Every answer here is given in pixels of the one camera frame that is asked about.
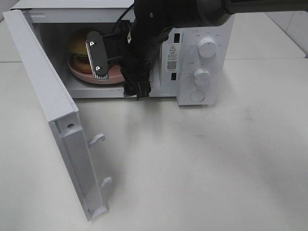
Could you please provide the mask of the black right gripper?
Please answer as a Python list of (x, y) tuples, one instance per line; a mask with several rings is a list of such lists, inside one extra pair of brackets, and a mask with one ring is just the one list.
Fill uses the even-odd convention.
[(135, 20), (121, 22), (119, 32), (103, 36), (107, 57), (116, 57), (126, 80), (124, 97), (148, 98), (151, 92), (150, 72), (161, 47), (161, 21)]

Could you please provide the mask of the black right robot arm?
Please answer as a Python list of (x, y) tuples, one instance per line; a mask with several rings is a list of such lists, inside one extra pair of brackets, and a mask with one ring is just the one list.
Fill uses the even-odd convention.
[(135, 20), (121, 31), (124, 96), (149, 97), (149, 74), (173, 28), (221, 26), (233, 14), (307, 11), (306, 0), (136, 0)]

